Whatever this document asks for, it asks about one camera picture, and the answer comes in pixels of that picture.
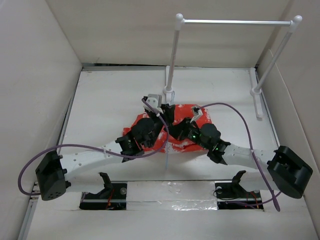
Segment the orange white tie-dye trousers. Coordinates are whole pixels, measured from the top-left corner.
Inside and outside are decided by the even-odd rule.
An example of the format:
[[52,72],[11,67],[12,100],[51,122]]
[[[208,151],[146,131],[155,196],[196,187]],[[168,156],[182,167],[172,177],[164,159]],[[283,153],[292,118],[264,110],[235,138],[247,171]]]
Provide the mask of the orange white tie-dye trousers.
[[[174,118],[173,118],[173,124],[177,125],[183,121],[184,118],[192,118],[193,117],[193,111],[192,111],[192,104],[175,104],[175,109],[174,109]],[[211,116],[206,109],[202,109],[203,115],[194,121],[199,128],[201,128],[204,124],[212,124]],[[126,135],[131,128],[138,123],[138,121],[142,118],[149,118],[147,113],[141,113],[138,114],[135,121],[131,125],[131,127],[124,127],[122,131],[122,135]],[[167,133],[165,131],[165,127],[162,128],[160,131],[160,134],[155,141],[155,144],[153,147],[145,147],[143,146],[142,149],[145,152],[150,152],[150,151],[156,151],[159,149],[163,143],[165,142],[167,138]],[[196,145],[189,139],[184,139],[184,140],[176,140],[174,139],[173,136],[170,136],[168,139],[168,150],[165,148],[162,148],[160,150],[161,153],[187,153],[187,152],[197,152],[197,151],[204,151],[204,149],[201,146]]]

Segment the blue wire hanger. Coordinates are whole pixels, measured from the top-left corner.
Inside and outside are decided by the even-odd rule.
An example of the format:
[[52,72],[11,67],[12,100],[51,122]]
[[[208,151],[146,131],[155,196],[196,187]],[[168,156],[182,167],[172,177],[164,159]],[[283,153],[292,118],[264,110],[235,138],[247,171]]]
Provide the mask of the blue wire hanger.
[[[166,100],[167,100],[167,102],[168,102],[170,105],[173,105],[173,104],[174,104],[174,100],[175,100],[175,91],[174,91],[174,90],[170,93],[170,95],[167,95]],[[165,170],[167,170],[167,169],[168,169],[168,165],[169,165],[169,141],[167,141],[165,150],[166,150],[166,155],[165,155]]]

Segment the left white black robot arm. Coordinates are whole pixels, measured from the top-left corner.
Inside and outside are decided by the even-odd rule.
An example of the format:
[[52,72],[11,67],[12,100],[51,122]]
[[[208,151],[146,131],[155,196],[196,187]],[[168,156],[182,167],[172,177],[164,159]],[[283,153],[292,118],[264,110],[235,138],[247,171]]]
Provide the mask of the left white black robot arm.
[[144,109],[147,117],[140,119],[127,134],[105,146],[75,144],[75,147],[84,151],[60,156],[57,149],[53,148],[42,153],[43,159],[35,170],[41,199],[51,201],[66,192],[89,191],[93,185],[89,182],[80,183],[79,177],[93,169],[98,169],[94,192],[100,198],[107,198],[112,189],[108,174],[100,170],[103,166],[147,158],[160,152],[165,143],[149,153],[145,153],[145,149],[152,148],[161,131],[168,130],[173,124],[175,106],[152,106],[147,103]]

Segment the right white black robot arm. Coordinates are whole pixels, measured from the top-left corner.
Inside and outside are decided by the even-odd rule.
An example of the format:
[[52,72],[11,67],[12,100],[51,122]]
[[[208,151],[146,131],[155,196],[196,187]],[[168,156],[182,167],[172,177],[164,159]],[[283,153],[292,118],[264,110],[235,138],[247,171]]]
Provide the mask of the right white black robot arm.
[[276,190],[294,199],[302,198],[313,174],[312,168],[287,146],[276,150],[251,150],[221,139],[221,133],[212,123],[202,127],[190,118],[168,127],[177,141],[190,140],[207,150],[207,157],[216,164],[237,165],[254,169],[239,171],[233,177],[231,191],[243,197],[254,190]]

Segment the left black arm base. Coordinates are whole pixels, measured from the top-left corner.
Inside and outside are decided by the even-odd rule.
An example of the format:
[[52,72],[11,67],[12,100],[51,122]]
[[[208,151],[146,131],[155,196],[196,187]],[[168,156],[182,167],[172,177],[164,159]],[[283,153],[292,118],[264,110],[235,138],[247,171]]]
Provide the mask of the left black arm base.
[[127,181],[111,181],[107,173],[100,172],[103,189],[98,193],[83,192],[79,208],[87,211],[123,211],[127,209]]

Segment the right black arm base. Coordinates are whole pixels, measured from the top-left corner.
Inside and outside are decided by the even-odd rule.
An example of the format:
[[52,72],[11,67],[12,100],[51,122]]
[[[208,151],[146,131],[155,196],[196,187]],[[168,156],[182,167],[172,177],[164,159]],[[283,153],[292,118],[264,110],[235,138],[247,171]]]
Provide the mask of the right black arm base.
[[214,182],[212,193],[217,199],[218,210],[263,210],[261,194],[258,191],[246,191],[240,186],[240,179],[246,173],[239,171],[231,180],[218,180]]

